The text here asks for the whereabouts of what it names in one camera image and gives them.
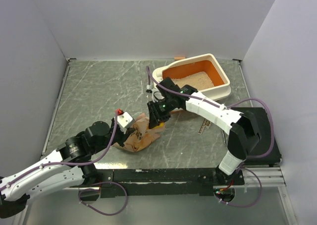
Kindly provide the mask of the yellow litter scoop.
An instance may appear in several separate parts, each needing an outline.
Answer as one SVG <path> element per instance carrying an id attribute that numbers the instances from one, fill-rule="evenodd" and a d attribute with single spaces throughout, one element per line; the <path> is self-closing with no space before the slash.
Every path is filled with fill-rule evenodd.
<path id="1" fill-rule="evenodd" d="M 161 122 L 160 124 L 153 127 L 150 127 L 150 125 L 148 125 L 148 129 L 158 129 L 158 128 L 164 128 L 164 127 L 165 127 L 164 122 Z"/>

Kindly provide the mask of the pink cat litter bag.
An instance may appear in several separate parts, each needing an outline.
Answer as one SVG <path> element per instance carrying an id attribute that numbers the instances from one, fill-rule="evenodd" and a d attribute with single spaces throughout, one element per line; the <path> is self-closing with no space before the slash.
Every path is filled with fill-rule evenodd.
<path id="1" fill-rule="evenodd" d="M 145 113 L 140 114 L 131 129 L 134 131 L 129 135 L 124 142 L 124 147 L 113 146 L 117 149 L 136 153 L 150 146 L 151 143 L 160 138 L 160 133 L 164 131 L 164 128 L 148 129 L 149 117 Z"/>

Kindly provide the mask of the white orange litter box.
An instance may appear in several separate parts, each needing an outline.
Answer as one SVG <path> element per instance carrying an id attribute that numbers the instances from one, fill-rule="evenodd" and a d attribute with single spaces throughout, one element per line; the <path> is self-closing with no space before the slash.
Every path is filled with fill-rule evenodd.
<path id="1" fill-rule="evenodd" d="M 230 80 L 212 54 L 174 61 L 153 70 L 152 76 L 157 82 L 169 77 L 180 88 L 190 85 L 214 101 L 231 93 Z"/>

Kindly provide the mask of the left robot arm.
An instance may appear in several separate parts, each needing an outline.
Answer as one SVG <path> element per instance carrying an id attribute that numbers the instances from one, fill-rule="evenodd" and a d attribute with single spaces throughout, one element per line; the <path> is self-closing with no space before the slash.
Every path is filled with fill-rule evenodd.
<path id="1" fill-rule="evenodd" d="M 76 136 L 68 138 L 57 149 L 34 165 L 0 179 L 0 217 L 6 219 L 22 212 L 37 198 L 72 186 L 110 187 L 109 178 L 101 181 L 92 155 L 107 153 L 110 146 L 123 146 L 134 132 L 121 129 L 113 121 L 97 121 Z"/>

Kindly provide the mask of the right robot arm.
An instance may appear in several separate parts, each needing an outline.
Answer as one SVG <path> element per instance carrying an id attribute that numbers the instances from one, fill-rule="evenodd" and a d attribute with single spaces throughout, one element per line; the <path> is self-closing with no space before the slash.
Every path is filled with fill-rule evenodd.
<path id="1" fill-rule="evenodd" d="M 153 129 L 168 121 L 174 109 L 195 113 L 218 126 L 228 135 L 228 142 L 227 152 L 217 166 L 216 178 L 219 183 L 228 184 L 234 177 L 233 173 L 261 139 L 254 114 L 250 111 L 232 110 L 211 100 L 190 85 L 180 88 L 169 77 L 157 85 L 157 89 L 162 99 L 147 103 L 149 128 Z"/>

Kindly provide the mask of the beige cat litter pile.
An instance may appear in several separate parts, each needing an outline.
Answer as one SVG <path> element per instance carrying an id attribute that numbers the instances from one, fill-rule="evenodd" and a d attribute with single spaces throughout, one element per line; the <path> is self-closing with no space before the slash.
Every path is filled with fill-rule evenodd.
<path id="1" fill-rule="evenodd" d="M 190 85 L 199 91 L 214 87 L 212 80 L 205 72 L 198 72 L 180 79 L 172 78 L 172 81 L 180 88 L 185 85 Z"/>

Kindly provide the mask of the orange tape piece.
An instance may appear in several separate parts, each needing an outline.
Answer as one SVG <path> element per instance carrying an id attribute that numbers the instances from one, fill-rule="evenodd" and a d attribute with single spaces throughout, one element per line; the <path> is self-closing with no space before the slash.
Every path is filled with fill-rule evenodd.
<path id="1" fill-rule="evenodd" d="M 177 60 L 182 60 L 182 59 L 185 59 L 185 58 L 186 58 L 185 56 L 175 56 L 174 60 L 177 61 Z"/>

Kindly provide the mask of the black case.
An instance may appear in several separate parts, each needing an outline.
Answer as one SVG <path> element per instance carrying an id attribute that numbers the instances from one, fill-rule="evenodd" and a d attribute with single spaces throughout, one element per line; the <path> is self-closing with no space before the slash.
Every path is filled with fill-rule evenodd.
<path id="1" fill-rule="evenodd" d="M 233 123 L 227 140 L 228 152 L 248 166 L 269 166 L 281 162 L 281 153 L 271 135 L 271 125 L 265 109 L 234 107 L 241 118 Z"/>

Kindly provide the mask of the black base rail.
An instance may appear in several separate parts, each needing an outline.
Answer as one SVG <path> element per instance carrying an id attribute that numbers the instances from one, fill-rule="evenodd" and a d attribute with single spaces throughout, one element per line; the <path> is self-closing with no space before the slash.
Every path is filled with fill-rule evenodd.
<path id="1" fill-rule="evenodd" d="M 213 196 L 216 188 L 229 185 L 244 185 L 242 172 L 223 175 L 216 168 L 184 169 L 99 169 L 97 177 L 88 185 L 77 185 L 77 188 L 93 188 L 93 183 L 101 189 L 101 198 L 124 196 L 116 182 L 122 185 L 128 196 L 152 195 L 186 195 Z"/>

